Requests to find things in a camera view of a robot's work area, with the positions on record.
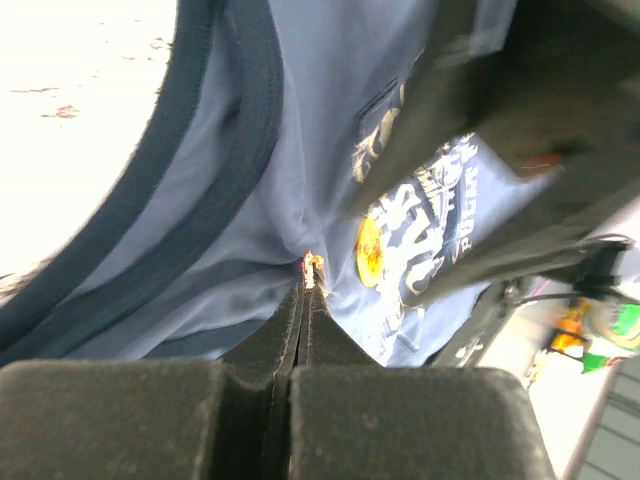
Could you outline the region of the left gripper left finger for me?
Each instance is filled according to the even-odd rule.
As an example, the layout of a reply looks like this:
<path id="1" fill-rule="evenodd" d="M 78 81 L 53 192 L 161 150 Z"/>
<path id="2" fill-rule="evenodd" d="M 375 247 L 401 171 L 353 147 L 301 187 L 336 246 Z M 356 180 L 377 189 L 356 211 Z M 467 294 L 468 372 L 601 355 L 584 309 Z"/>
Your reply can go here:
<path id="1" fill-rule="evenodd" d="M 303 288 L 293 287 L 274 314 L 222 357 L 228 372 L 246 388 L 266 388 L 294 366 L 300 335 Z"/>

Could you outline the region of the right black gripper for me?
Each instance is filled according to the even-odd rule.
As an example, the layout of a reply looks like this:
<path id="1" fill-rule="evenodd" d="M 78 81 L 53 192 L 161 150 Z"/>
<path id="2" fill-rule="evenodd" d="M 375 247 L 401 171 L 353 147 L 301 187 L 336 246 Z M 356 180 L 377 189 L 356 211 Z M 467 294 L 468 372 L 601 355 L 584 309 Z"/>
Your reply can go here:
<path id="1" fill-rule="evenodd" d="M 607 248 L 589 233 L 639 194 L 639 5 L 521 1 L 502 50 L 478 55 L 473 1 L 439 1 L 381 158 L 347 205 L 363 212 L 446 141 L 475 133 L 503 160 L 562 173 L 417 304 L 495 279 L 544 273 Z"/>

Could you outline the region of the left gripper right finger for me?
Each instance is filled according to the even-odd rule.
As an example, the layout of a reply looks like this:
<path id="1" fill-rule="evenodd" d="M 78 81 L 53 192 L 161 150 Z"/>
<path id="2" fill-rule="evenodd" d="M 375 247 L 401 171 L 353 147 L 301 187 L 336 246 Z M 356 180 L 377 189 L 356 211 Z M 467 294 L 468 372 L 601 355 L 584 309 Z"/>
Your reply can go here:
<path id="1" fill-rule="evenodd" d="M 318 287 L 300 288 L 299 367 L 381 368 L 334 320 Z"/>

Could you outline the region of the blue printed tank top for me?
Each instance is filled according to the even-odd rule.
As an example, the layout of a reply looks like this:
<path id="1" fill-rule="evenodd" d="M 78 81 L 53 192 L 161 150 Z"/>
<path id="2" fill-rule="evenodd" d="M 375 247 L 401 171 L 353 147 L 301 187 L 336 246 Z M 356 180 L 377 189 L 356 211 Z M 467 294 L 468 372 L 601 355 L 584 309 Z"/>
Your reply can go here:
<path id="1" fill-rule="evenodd" d="M 482 285 L 414 297 L 541 180 L 511 180 L 476 136 L 367 212 L 376 268 L 344 203 L 378 164 L 443 20 L 433 1 L 182 1 L 155 111 L 106 201 L 1 310 L 1 361 L 217 358 L 263 324 L 306 253 L 338 325 L 377 362 L 417 367 Z"/>

